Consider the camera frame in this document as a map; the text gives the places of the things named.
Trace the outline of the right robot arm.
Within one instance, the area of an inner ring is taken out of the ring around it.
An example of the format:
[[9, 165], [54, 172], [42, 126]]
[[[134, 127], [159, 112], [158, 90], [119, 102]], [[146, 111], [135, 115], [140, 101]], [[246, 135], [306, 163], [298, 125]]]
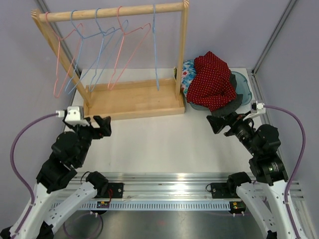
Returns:
[[278, 129], [263, 124], [254, 129], [254, 122], [246, 114], [231, 113], [223, 118], [207, 116], [215, 134], [226, 126], [225, 136], [235, 136], [252, 155], [250, 170], [260, 183], [268, 200], [265, 204], [256, 193], [255, 185], [245, 172], [229, 175], [227, 194], [239, 197], [248, 207], [266, 239], [305, 239], [307, 236], [296, 211], [289, 204], [289, 178], [277, 154], [281, 145]]

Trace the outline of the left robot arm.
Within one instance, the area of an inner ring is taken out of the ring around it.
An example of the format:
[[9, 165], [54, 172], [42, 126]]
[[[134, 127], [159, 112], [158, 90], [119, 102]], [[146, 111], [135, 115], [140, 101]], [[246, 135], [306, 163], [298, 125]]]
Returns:
[[52, 145], [49, 159], [42, 165], [33, 188], [27, 185], [30, 201], [18, 221], [1, 231], [2, 239], [52, 239], [65, 221], [85, 202], [93, 198], [105, 198], [104, 208], [112, 199], [123, 196], [123, 183], [111, 183], [98, 171], [88, 174], [78, 190], [60, 203], [51, 205], [76, 176], [82, 167], [92, 140], [111, 135], [111, 117], [94, 116], [98, 128], [90, 118], [63, 118], [71, 129], [61, 133]]

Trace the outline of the pink wire hanger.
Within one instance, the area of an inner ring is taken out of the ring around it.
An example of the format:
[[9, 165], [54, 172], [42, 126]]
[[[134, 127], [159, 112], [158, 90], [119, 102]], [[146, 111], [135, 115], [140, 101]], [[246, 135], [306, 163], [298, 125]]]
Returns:
[[[74, 66], [71, 66], [72, 59], [69, 61], [68, 57], [66, 57], [66, 60], [67, 60], [67, 66], [66, 66], [66, 70], [65, 70], [66, 71], [66, 75], [65, 75], [65, 78], [64, 78], [64, 80], [62, 82], [62, 85], [60, 86], [60, 88], [58, 88], [58, 83], [59, 83], [59, 80], [60, 80], [60, 78], [59, 78], [59, 66], [63, 66], [63, 62], [62, 62], [62, 52], [63, 52], [62, 43], [64, 42], [64, 40], [69, 38], [76, 31], [73, 28], [65, 37], [60, 36], [53, 29], [53, 27], [51, 26], [51, 23], [48, 21], [48, 15], [49, 14], [50, 14], [50, 12], [48, 12], [48, 11], [45, 13], [45, 23], [49, 27], [50, 32], [53, 33], [54, 39], [57, 40], [57, 53], [56, 53], [57, 61], [56, 61], [56, 72], [55, 72], [56, 80], [55, 80], [54, 88], [53, 88], [53, 96], [56, 99], [58, 99], [60, 97], [60, 95], [62, 94], [62, 90], [64, 90], [67, 82], [69, 81], [70, 77], [72, 76], [72, 73], [73, 73], [73, 70], [74, 70]], [[79, 77], [78, 77], [77, 74], [75, 75], [75, 79], [74, 80], [76, 80], [75, 83], [79, 83]]]

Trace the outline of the dark grey dotted skirt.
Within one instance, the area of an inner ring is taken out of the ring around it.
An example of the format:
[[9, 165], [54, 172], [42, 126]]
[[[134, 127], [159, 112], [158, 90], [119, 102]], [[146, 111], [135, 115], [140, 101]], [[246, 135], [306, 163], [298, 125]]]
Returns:
[[218, 118], [227, 116], [231, 114], [232, 112], [235, 112], [241, 106], [242, 100], [243, 100], [243, 94], [236, 94], [236, 98], [234, 100], [227, 103], [226, 106], [221, 107], [215, 111], [212, 111], [211, 115]]

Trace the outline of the blue floral skirt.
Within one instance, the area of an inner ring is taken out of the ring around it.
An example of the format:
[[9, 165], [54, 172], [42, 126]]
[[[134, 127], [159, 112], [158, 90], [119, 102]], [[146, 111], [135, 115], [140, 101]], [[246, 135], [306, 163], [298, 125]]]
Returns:
[[194, 60], [184, 61], [181, 74], [181, 89], [185, 96], [187, 95], [188, 88], [195, 77], [196, 69], [194, 66]]

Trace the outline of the red dotted skirt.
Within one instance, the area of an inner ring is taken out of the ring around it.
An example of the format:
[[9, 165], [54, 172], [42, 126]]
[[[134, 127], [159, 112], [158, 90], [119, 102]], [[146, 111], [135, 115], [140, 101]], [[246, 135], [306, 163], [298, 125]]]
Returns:
[[226, 62], [211, 51], [194, 60], [196, 76], [191, 81], [186, 100], [211, 112], [226, 106], [237, 94], [230, 83], [231, 71]]

